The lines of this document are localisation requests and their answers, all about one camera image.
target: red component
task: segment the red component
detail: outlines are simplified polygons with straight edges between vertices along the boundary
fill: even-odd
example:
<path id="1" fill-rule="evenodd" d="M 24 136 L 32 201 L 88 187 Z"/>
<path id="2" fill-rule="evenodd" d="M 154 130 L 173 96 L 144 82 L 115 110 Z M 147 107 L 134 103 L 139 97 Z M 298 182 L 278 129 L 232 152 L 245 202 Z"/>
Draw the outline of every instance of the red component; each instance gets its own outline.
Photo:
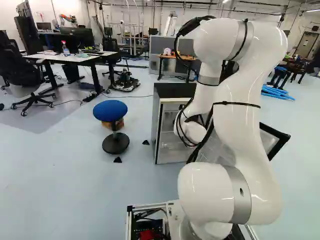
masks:
<path id="1" fill-rule="evenodd" d="M 150 229 L 140 232 L 140 240 L 153 240 L 154 238 L 154 232 Z"/>

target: ceiling light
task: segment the ceiling light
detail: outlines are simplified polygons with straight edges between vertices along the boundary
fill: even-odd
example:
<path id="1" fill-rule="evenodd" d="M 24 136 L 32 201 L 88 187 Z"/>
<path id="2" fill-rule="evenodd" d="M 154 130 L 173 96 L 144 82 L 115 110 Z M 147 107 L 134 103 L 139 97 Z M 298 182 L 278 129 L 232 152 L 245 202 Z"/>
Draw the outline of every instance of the ceiling light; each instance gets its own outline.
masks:
<path id="1" fill-rule="evenodd" d="M 315 9 L 315 10 L 309 10 L 309 11 L 305 11 L 306 13 L 310 13 L 310 12 L 317 12 L 320 11 L 320 9 Z"/>

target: water bottle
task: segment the water bottle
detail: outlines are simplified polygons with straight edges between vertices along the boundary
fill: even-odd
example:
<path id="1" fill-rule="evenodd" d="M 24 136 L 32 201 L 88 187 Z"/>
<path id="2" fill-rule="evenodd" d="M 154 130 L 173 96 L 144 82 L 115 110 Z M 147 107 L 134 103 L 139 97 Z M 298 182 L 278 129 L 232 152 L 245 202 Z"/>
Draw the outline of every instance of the water bottle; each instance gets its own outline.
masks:
<path id="1" fill-rule="evenodd" d="M 66 56 L 70 56 L 71 54 L 70 54 L 70 51 L 69 51 L 69 49 L 67 48 L 67 46 L 66 46 L 66 41 L 61 41 L 61 43 L 62 43 L 62 52 L 63 52 L 63 55 L 66 57 Z"/>

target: black stool base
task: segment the black stool base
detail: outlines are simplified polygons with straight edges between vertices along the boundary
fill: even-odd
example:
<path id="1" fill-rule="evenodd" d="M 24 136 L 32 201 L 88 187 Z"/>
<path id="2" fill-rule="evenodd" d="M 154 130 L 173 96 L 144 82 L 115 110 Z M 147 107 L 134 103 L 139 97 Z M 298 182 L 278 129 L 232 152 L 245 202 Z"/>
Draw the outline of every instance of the black stool base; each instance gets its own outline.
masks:
<path id="1" fill-rule="evenodd" d="M 102 142 L 102 149 L 108 154 L 122 154 L 130 143 L 129 137 L 122 132 L 107 136 Z"/>

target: robotic arm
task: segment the robotic arm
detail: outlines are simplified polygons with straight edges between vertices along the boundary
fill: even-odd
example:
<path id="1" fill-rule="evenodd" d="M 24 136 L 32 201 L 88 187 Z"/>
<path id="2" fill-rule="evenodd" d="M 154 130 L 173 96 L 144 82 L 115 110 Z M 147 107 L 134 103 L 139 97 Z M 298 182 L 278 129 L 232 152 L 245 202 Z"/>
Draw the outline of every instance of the robotic arm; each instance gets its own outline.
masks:
<path id="1" fill-rule="evenodd" d="M 78 27 L 78 22 L 77 22 L 77 18 L 76 16 L 66 16 L 64 14 L 60 14 L 60 26 L 64 27 L 65 26 L 65 20 L 67 20 L 68 22 L 72 23 L 73 25 L 75 25 L 75 27 Z"/>
<path id="2" fill-rule="evenodd" d="M 259 110 L 264 80 L 287 46 L 283 31 L 263 23 L 219 18 L 199 27 L 194 50 L 202 61 L 200 77 L 174 132 L 201 142 L 206 129 L 186 120 L 214 105 L 215 131 L 234 152 L 235 165 L 192 162 L 182 168 L 178 195 L 186 219 L 181 239 L 223 239 L 233 223 L 270 224 L 280 215 L 281 190 L 261 141 Z M 223 60 L 237 61 L 239 70 L 218 85 Z"/>

